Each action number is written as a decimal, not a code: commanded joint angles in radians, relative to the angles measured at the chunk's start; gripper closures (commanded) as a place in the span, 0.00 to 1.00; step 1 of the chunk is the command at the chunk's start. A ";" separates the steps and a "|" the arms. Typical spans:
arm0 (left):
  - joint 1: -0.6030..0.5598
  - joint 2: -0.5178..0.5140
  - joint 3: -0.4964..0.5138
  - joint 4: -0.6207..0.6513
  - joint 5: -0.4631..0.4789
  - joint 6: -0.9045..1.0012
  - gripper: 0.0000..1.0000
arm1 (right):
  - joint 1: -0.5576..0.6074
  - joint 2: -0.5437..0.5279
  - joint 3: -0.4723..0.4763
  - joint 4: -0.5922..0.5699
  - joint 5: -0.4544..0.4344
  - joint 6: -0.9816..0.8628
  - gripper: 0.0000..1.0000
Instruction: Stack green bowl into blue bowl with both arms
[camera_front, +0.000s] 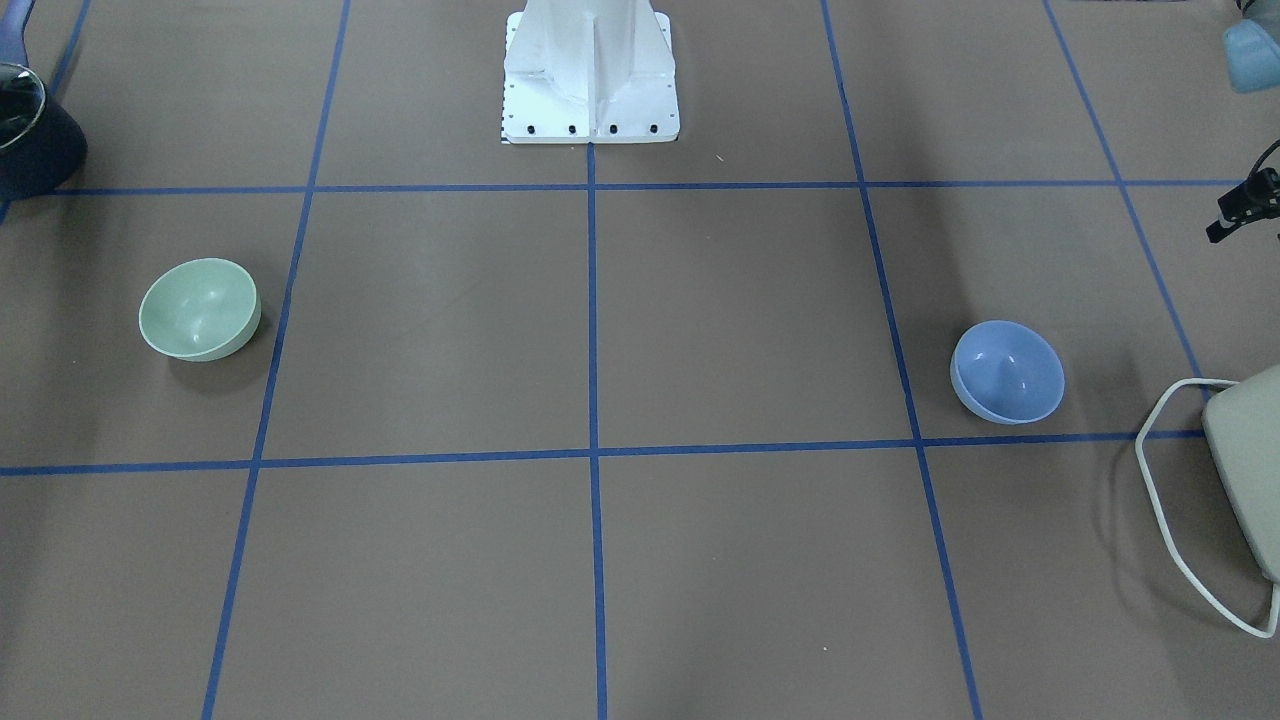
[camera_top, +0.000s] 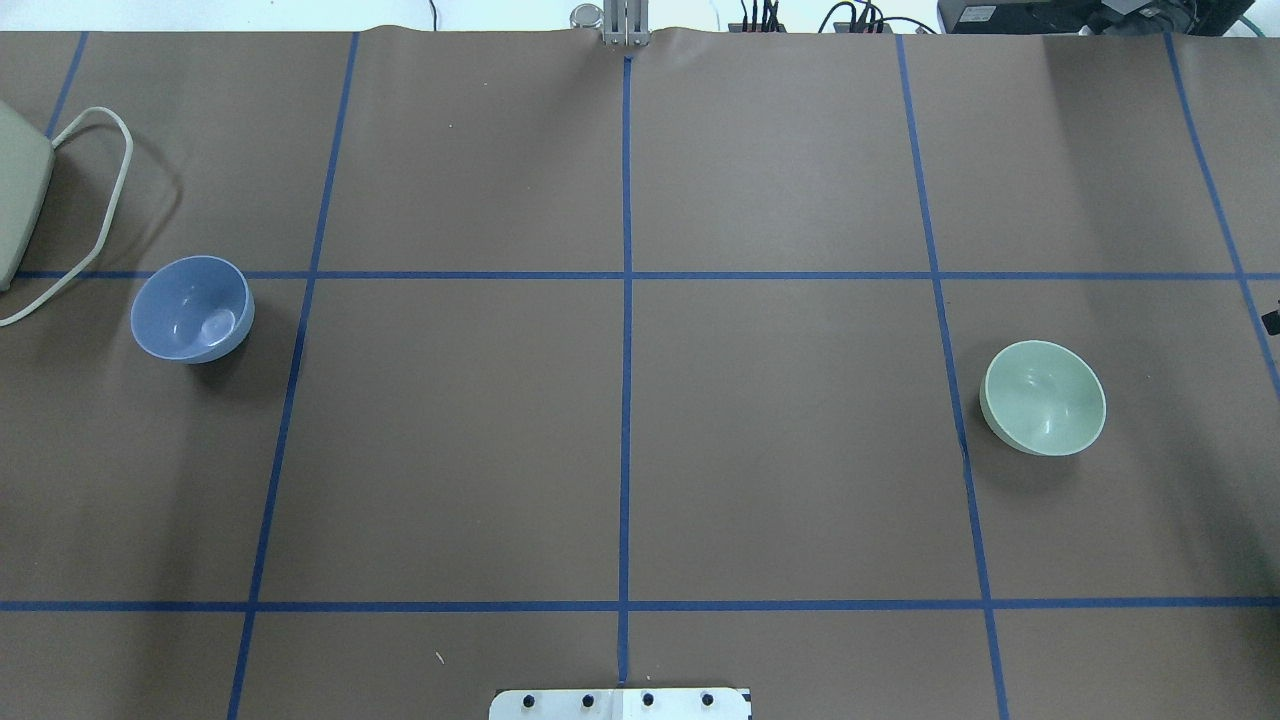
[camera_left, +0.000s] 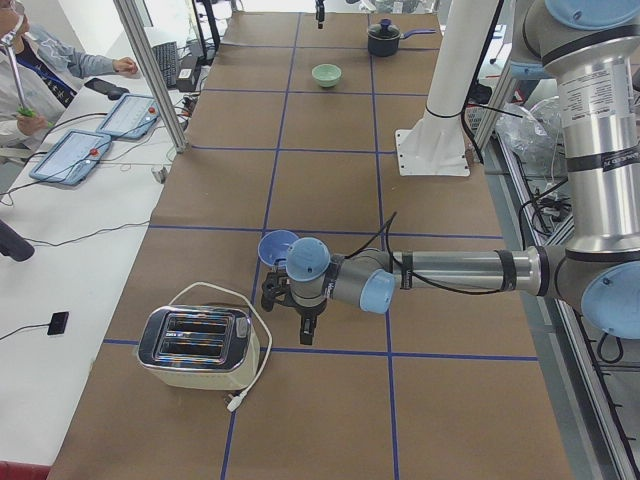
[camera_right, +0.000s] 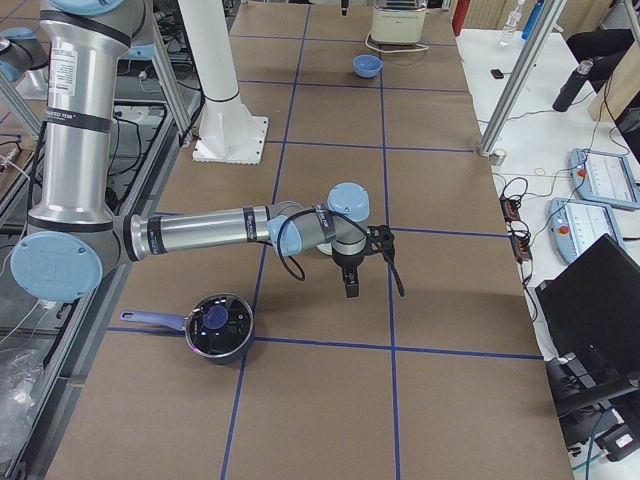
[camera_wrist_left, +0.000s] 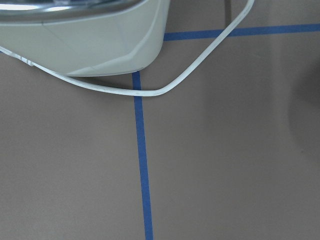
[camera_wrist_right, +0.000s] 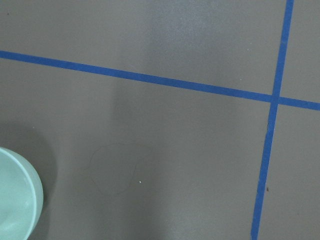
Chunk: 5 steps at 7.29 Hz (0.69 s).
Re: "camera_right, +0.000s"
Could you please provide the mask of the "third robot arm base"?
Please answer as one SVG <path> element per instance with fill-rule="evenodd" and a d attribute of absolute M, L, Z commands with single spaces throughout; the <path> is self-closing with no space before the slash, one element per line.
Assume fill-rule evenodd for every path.
<path fill-rule="evenodd" d="M 26 27 L 1 32 L 1 73 L 10 83 L 28 71 L 39 71 L 49 64 L 49 54 L 35 33 Z"/>

